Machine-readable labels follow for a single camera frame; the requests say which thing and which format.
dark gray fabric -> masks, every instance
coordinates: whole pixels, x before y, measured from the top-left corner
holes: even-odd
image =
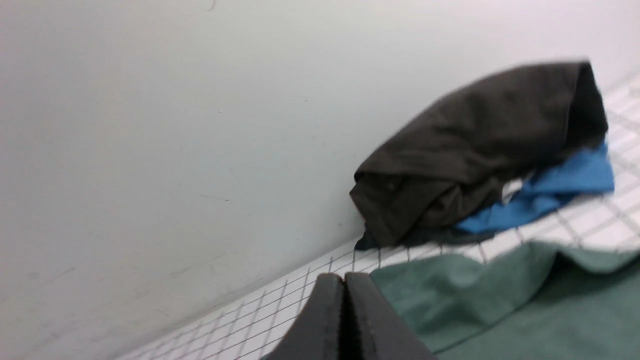
[[[367,158],[350,195],[381,246],[453,225],[504,183],[599,145],[607,131],[591,65],[529,65],[437,100]]]
[[[426,243],[437,243],[441,245],[468,245],[481,243],[482,241],[492,239],[495,236],[495,232],[489,231],[486,233],[468,233],[464,230],[456,229],[455,227],[449,227],[447,229],[426,229],[424,227],[414,227],[409,230],[405,236],[395,245],[401,245],[404,247],[420,246]],[[371,230],[367,229],[365,224],[365,231],[361,239],[356,242],[353,247],[354,250],[370,250],[380,249],[382,246],[378,243],[375,235]]]

crumpled blue cloth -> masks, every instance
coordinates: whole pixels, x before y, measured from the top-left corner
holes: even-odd
[[[455,227],[470,233],[507,230],[559,209],[580,194],[613,190],[613,169],[607,157],[607,145],[603,143],[597,149],[583,149],[563,164],[536,174],[507,204],[498,201]]]

floor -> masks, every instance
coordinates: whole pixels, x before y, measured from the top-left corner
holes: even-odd
[[[533,238],[576,247],[640,248],[640,75],[605,96],[609,154],[616,174],[612,195],[582,197],[539,221],[479,245],[352,251],[355,242],[272,282],[233,304],[158,339],[119,360],[257,360],[269,353],[305,305],[323,272],[371,272],[382,266],[448,253],[478,261]]]

fabric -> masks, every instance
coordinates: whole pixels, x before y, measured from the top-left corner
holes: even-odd
[[[371,274],[441,360],[635,359],[638,253],[542,242],[482,265],[444,255]]]
[[[530,65],[437,100],[375,150],[350,195],[381,246],[411,228],[452,226],[504,184],[555,165],[607,131],[591,65]]]
[[[513,198],[513,196],[517,194],[520,189],[522,189],[522,186],[524,185],[524,182],[527,180],[527,178],[531,176],[533,176],[533,174],[525,177],[517,177],[504,184],[504,186],[502,187],[502,198],[500,199],[501,203],[508,204],[509,201],[511,201],[511,198]]]
[[[613,169],[603,143],[597,149],[581,150],[564,163],[537,174],[507,204],[498,201],[462,220],[456,228],[470,233],[507,230],[559,209],[577,195],[613,190]]]
[[[380,249],[381,246],[378,243],[376,237],[370,230],[366,229],[361,239],[356,242],[353,250],[370,250]],[[493,238],[495,232],[487,231],[484,233],[470,233],[468,231],[459,230],[454,227],[448,229],[425,229],[423,227],[416,227],[409,231],[399,243],[396,245],[402,245],[405,247],[414,247],[426,244],[427,242],[434,242],[444,245],[468,245],[476,244],[482,241]]]

white grid surface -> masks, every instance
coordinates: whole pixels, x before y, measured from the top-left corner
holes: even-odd
[[[120,360],[260,359],[282,339],[305,305],[316,277],[324,272],[371,272],[445,253],[487,262],[531,238],[594,249],[640,249],[640,76],[605,97],[605,107],[609,156],[616,174],[614,194],[581,197],[534,223],[479,245],[427,244],[354,252],[352,241]]]

